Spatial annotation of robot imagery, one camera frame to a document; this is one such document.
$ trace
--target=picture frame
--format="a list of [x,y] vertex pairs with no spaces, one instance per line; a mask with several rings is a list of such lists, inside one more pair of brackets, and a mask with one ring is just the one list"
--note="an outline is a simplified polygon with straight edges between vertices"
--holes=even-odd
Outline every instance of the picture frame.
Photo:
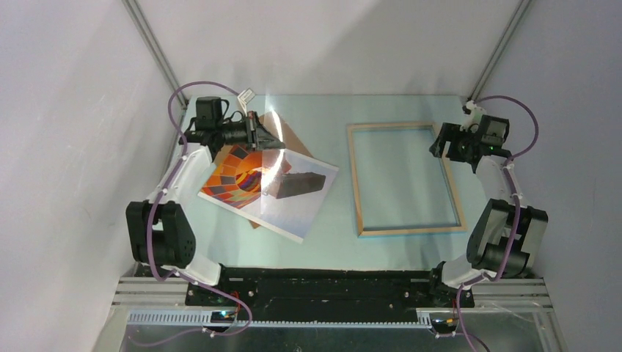
[[455,218],[454,224],[430,224],[417,226],[383,226],[383,227],[366,227],[363,218],[361,191],[359,189],[359,175],[356,167],[356,151],[354,135],[356,132],[363,131],[407,131],[407,130],[424,130],[430,131],[432,138],[435,139],[439,134],[439,129],[434,122],[390,122],[390,123],[363,123],[348,125],[348,146],[350,151],[351,176],[354,190],[354,205],[356,208],[356,227],[359,237],[370,236],[391,236],[391,235],[412,235],[423,233],[439,233],[439,232],[464,232],[467,231],[467,224],[464,218],[464,211],[458,195],[455,181],[449,165],[449,160],[445,157],[438,158],[440,169],[443,174],[444,184],[447,189],[447,195],[451,202],[451,208]]

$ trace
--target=table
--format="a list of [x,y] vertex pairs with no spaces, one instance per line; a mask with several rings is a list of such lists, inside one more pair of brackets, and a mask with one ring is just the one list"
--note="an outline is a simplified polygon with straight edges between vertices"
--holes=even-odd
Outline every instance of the table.
[[[235,97],[223,96],[235,106]],[[183,128],[196,116],[193,97]],[[209,242],[207,256],[226,266],[338,270],[429,270],[462,255],[470,230],[486,205],[468,164],[451,163],[469,231],[358,238],[346,126],[351,123],[434,121],[462,123],[457,96],[446,95],[258,95],[258,114],[277,112],[318,160],[340,171],[302,244],[195,197],[184,208],[196,236]]]

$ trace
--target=empty wooden frame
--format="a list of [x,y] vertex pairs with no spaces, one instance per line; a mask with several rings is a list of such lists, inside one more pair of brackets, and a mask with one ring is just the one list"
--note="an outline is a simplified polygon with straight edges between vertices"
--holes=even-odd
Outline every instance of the empty wooden frame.
[[[361,140],[367,139],[369,141],[368,144],[372,144],[367,145],[360,144],[361,142],[358,143],[358,153],[360,158],[365,158],[363,160],[367,162],[367,156],[363,156],[365,151],[367,151],[367,153],[372,154],[372,156],[374,153],[376,155],[379,155],[377,156],[377,158],[382,159],[382,162],[392,164],[382,168],[382,166],[379,165],[380,163],[376,165],[371,161],[371,166],[367,164],[365,164],[366,168],[361,166],[363,168],[364,174],[359,174],[360,170],[358,170],[356,167],[355,144],[357,143],[355,143],[354,135],[356,132],[361,131],[367,131],[371,133],[374,133],[376,131],[391,132],[391,137],[389,138],[391,143],[400,143],[400,138],[402,138],[403,142],[405,143],[411,143],[411,141],[413,140],[412,138],[417,138],[417,134],[413,134],[413,136],[407,136],[404,133],[410,133],[413,131],[429,131],[429,135],[427,133],[423,135],[419,134],[419,138],[421,138],[421,141],[415,143],[418,144],[418,146],[416,146],[417,151],[414,153],[417,155],[416,157],[402,158],[401,160],[400,153],[413,153],[412,145],[404,145],[403,147],[396,148],[395,146],[383,145],[387,143],[378,143],[378,140],[376,140],[376,137],[374,137],[373,135],[367,134],[366,137],[360,137],[362,138]],[[393,133],[396,131],[402,132],[397,135],[393,135]],[[464,212],[462,211],[462,206],[458,197],[458,191],[455,187],[455,182],[451,174],[449,161],[446,158],[434,158],[428,152],[428,147],[431,145],[431,142],[429,141],[433,141],[438,135],[438,132],[438,128],[433,122],[368,123],[348,126],[348,144],[350,147],[352,183],[354,186],[354,204],[356,207],[356,226],[359,232],[359,236],[410,235],[417,233],[461,232],[467,230],[466,222],[464,220]],[[385,136],[389,135],[383,133],[381,138],[386,138]],[[426,144],[425,153],[427,153],[427,155],[425,155],[424,157],[423,151],[419,149],[423,148],[423,145],[425,143],[429,144]],[[399,152],[393,153],[393,150],[396,149],[399,149]],[[413,160],[422,161],[420,165],[421,167],[419,171],[417,171],[425,172],[425,174],[419,175],[421,177],[418,177],[418,175],[412,175],[411,169],[415,166],[408,165],[407,163],[413,164]],[[408,174],[405,177],[399,177],[400,171],[407,172]],[[413,216],[413,219],[417,217],[419,219],[425,219],[426,221],[423,221],[424,224],[409,224],[408,221],[404,221],[404,223],[401,224],[385,224],[383,223],[383,221],[380,221],[380,225],[366,226],[364,212],[362,209],[361,190],[359,188],[359,186],[362,184],[359,182],[359,177],[361,176],[367,177],[365,178],[365,181],[363,183],[365,184],[365,187],[367,187],[367,189],[371,190],[370,193],[373,193],[367,196],[368,199],[373,200],[372,205],[366,205],[368,208],[376,207],[376,209],[378,209],[380,213],[384,212],[384,215],[387,215],[387,217],[393,217],[392,220],[395,220],[397,218],[404,220],[408,218],[408,221],[410,221],[411,219],[409,211],[412,210],[413,214],[417,214],[417,216]],[[370,177],[379,177],[380,180],[385,180],[387,185],[379,186],[378,190],[376,190],[376,187],[374,185],[376,185],[378,182],[376,182],[375,180],[371,180]],[[385,208],[387,208],[385,205],[387,205],[387,203],[391,203],[393,199],[402,199],[403,201],[404,199],[407,199],[407,197],[417,197],[416,194],[412,194],[416,192],[411,192],[411,189],[409,189],[409,187],[411,186],[415,187],[413,186],[414,183],[421,183],[416,185],[416,189],[420,191],[419,193],[421,199],[412,200],[412,202],[418,202],[417,206],[412,207],[412,204],[414,203],[409,203],[410,199],[406,201],[406,203],[409,204],[405,206],[402,206],[402,204],[393,204],[394,207],[398,208],[398,212],[400,212],[397,217],[394,214],[395,212],[392,212],[391,210],[385,210]],[[385,192],[383,194],[380,194],[382,189],[384,189]],[[430,203],[430,201],[438,203],[445,202],[450,203],[450,205],[439,204],[428,206],[428,203]],[[448,220],[447,222],[444,222],[444,220],[432,219],[439,212],[435,211],[438,209],[440,209],[441,213],[444,212],[444,215],[441,215],[445,216],[444,219],[452,219]],[[370,211],[369,209],[367,209],[368,219],[370,217],[370,214],[371,216],[376,216],[376,213],[376,211]]]

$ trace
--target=wall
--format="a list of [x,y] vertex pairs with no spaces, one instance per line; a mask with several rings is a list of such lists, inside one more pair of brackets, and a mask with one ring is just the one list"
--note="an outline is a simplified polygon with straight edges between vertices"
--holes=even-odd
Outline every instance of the wall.
[[467,95],[518,0],[139,3],[182,84],[209,79],[271,95]]
[[[622,2],[535,1],[484,95],[523,100],[540,139],[517,161],[517,177],[549,227],[537,271],[546,280],[571,351],[619,351],[622,290]],[[509,147],[533,134],[510,103],[487,103],[511,119]]]
[[157,183],[169,90],[121,1],[0,2],[0,344],[90,351]]

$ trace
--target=wooden frame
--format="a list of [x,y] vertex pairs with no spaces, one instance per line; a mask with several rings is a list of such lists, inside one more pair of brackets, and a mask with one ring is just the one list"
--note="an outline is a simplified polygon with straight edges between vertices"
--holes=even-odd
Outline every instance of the wooden frame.
[[449,160],[445,157],[440,159],[441,169],[445,178],[445,185],[449,192],[452,202],[452,209],[456,217],[457,225],[443,227],[427,227],[427,228],[400,228],[392,229],[390,227],[383,229],[366,230],[363,224],[363,215],[361,210],[361,197],[359,193],[359,178],[356,174],[356,157],[354,155],[354,132],[355,131],[386,131],[386,130],[409,130],[409,129],[429,129],[434,138],[438,136],[439,129],[433,122],[395,122],[395,123],[364,123],[348,126],[348,144],[350,147],[350,164],[352,168],[352,183],[354,188],[354,204],[356,207],[356,227],[359,236],[385,236],[385,235],[411,235],[417,233],[436,233],[436,232],[462,232],[467,231],[467,223],[464,219],[462,204],[458,196],[457,188],[453,180]]

